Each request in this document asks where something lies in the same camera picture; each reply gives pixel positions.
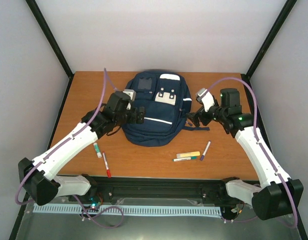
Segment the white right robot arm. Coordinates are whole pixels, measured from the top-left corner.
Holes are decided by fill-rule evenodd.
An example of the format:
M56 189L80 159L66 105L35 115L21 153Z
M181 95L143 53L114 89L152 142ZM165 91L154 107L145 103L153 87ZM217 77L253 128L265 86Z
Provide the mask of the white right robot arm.
M261 220L273 219L288 214L297 216L297 206L304 187L300 180L291 179L266 145L261 132L254 123L254 116L242 112L239 91L224 88L220 91L221 101L205 88L196 93L201 108L189 113L188 119L196 126L207 126L211 121L222 125L242 147L254 167L259 186L238 178L225 180L227 195L251 206Z

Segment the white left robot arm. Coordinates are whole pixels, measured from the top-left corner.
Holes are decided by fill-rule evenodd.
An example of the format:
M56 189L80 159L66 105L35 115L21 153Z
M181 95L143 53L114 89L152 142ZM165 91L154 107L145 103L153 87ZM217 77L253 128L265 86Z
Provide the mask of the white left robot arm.
M59 176L58 172L79 152L104 135L112 135L115 127L142 124L145 109L136 108L134 90L126 89L111 94L103 110L88 112L81 122L60 142L32 160L23 158L18 163L20 186L32 201L43 206L56 197L77 195L86 201L97 198L95 180L87 174Z

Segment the navy blue student backpack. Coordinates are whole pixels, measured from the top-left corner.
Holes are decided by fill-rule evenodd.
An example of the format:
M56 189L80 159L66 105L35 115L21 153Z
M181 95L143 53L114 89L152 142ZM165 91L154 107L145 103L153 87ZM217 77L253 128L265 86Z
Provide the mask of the navy blue student backpack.
M209 131L208 127L186 126L192 98L183 76L174 72L147 70L127 84L134 90L134 106L145 109L142 124L125 124L122 130L128 141L143 147L167 145L180 131Z

